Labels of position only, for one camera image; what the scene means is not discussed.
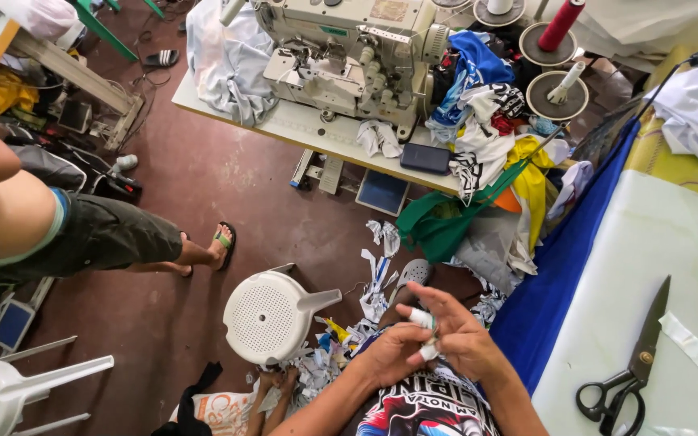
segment white plastic chair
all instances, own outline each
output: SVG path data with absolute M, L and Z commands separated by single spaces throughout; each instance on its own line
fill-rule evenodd
M 86 375 L 104 371 L 115 365 L 115 359 L 112 356 L 106 356 L 68 366 L 67 368 L 45 372 L 44 374 L 24 377 L 20 375 L 15 367 L 8 363 L 73 342 L 76 338 L 77 336 L 69 337 L 0 358 L 0 436 L 11 434 L 15 425 L 19 422 L 20 414 L 25 404 L 46 399 L 50 395 L 50 390 L 56 386 L 81 379 Z M 34 434 L 44 433 L 73 422 L 87 420 L 90 416 L 89 413 L 83 413 L 30 430 L 18 431 L 12 433 L 12 436 L 33 436 Z
M 240 283 L 225 306 L 230 347 L 247 362 L 273 365 L 297 352 L 317 310 L 341 301 L 341 290 L 310 294 L 288 273 L 295 264 L 259 272 Z

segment sewing machine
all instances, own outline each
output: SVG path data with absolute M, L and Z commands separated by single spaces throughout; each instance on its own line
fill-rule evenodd
M 245 0 L 230 0 L 230 24 Z M 431 66 L 449 28 L 434 23 L 430 0 L 251 0 L 276 42 L 264 78 L 280 99 L 336 114 L 389 121 L 401 141 L 430 103 Z

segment scissors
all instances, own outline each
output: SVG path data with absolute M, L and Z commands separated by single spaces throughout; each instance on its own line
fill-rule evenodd
M 662 331 L 662 324 L 658 322 L 658 319 L 664 316 L 666 311 L 667 299 L 669 297 L 669 282 L 671 280 L 672 275 L 668 275 L 664 283 L 662 283 L 662 287 L 656 293 L 651 309 L 645 316 L 645 323 L 635 344 L 635 350 L 629 359 L 627 369 L 601 383 L 587 383 L 576 392 L 576 404 L 581 413 L 591 421 L 599 422 L 599 420 L 602 420 L 602 423 L 599 425 L 599 433 L 603 436 L 610 436 L 613 433 L 618 413 L 621 412 L 624 400 L 629 394 L 634 395 L 637 399 L 637 415 L 635 416 L 635 422 L 624 433 L 624 436 L 635 436 L 640 431 L 640 426 L 645 420 L 645 401 L 643 401 L 640 395 L 640 390 L 648 384 L 648 376 L 651 374 L 651 367 L 656 355 L 656 342 L 658 341 L 658 335 Z M 629 382 L 629 384 L 616 393 L 609 407 L 605 407 L 607 391 L 626 382 Z M 581 401 L 581 392 L 591 386 L 599 389 L 599 400 L 594 406 L 587 407 Z

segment tape strip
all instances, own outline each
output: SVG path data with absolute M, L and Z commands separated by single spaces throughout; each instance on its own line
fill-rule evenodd
M 658 322 L 662 324 L 662 331 L 698 366 L 698 337 L 685 328 L 672 312 L 666 312 Z

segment brown floor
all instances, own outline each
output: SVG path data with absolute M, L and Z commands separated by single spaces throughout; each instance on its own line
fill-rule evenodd
M 121 4 L 120 14 L 102 11 L 100 17 L 133 47 L 150 13 L 143 2 Z M 182 19 L 184 15 L 170 23 L 147 21 L 153 38 L 141 43 L 142 55 L 179 49 L 181 56 L 169 70 L 169 83 L 158 89 L 146 124 L 124 151 L 139 157 L 132 175 L 145 186 L 140 207 L 177 223 L 193 241 L 204 244 L 217 222 L 233 223 L 238 233 L 233 261 L 224 273 L 198 267 L 192 279 L 94 272 L 54 285 L 22 349 L 73 334 L 79 338 L 65 350 L 38 354 L 16 366 L 29 375 L 111 354 L 115 367 L 60 386 L 49 399 L 27 406 L 18 429 L 89 412 L 89 420 L 50 434 L 149 434 L 168 419 L 182 390 L 197 380 L 208 361 L 220 361 L 225 368 L 209 391 L 249 392 L 244 376 L 254 366 L 229 348 L 222 323 L 235 286 L 253 273 L 295 262 L 308 291 L 347 292 L 369 278 L 360 250 L 368 248 L 377 256 L 383 252 L 373 244 L 365 223 L 388 216 L 355 203 L 348 193 L 305 193 L 288 185 L 302 149 L 188 113 L 170 102 L 187 69 L 185 37 L 177 30 Z M 130 89 L 139 66 L 93 36 L 88 39 L 83 44 L 92 47 L 88 65 Z M 163 71 L 151 78 L 160 82 L 167 76 Z M 603 113 L 597 109 L 588 124 Z M 401 271 L 417 256 L 401 249 L 390 271 Z M 467 270 L 442 264 L 431 284 L 461 296 L 480 287 Z M 360 288 L 321 315 L 344 326 L 359 321 Z

